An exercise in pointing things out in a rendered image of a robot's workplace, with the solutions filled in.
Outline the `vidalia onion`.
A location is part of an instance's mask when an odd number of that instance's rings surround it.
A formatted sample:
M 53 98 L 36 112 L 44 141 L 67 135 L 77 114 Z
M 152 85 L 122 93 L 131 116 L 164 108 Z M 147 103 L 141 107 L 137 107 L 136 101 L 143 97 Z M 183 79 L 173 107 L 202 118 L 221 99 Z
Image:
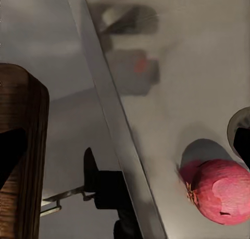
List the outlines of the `vidalia onion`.
M 198 167 L 187 194 L 201 214 L 222 225 L 249 220 L 250 172 L 229 159 L 208 160 Z

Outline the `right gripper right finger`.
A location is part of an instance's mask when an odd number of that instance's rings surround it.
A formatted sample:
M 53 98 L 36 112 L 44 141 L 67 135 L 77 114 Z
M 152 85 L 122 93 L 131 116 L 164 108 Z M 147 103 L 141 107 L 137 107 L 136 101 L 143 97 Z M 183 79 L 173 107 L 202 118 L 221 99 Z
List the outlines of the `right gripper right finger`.
M 233 145 L 250 169 L 250 129 L 239 127 Z

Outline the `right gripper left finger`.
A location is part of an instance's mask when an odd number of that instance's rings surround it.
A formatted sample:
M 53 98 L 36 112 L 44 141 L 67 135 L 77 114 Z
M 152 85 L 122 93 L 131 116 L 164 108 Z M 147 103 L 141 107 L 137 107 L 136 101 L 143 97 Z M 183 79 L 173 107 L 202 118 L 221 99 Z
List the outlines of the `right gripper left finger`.
M 23 128 L 0 133 L 0 190 L 27 148 Z

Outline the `cutting board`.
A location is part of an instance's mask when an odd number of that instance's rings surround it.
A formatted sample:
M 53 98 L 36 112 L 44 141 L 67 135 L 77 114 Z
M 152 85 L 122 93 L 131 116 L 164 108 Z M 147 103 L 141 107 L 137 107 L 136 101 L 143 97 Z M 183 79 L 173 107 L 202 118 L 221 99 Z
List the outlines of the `cutting board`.
M 0 190 L 0 239 L 27 239 L 40 86 L 25 68 L 0 63 L 0 133 L 23 128 L 27 148 Z

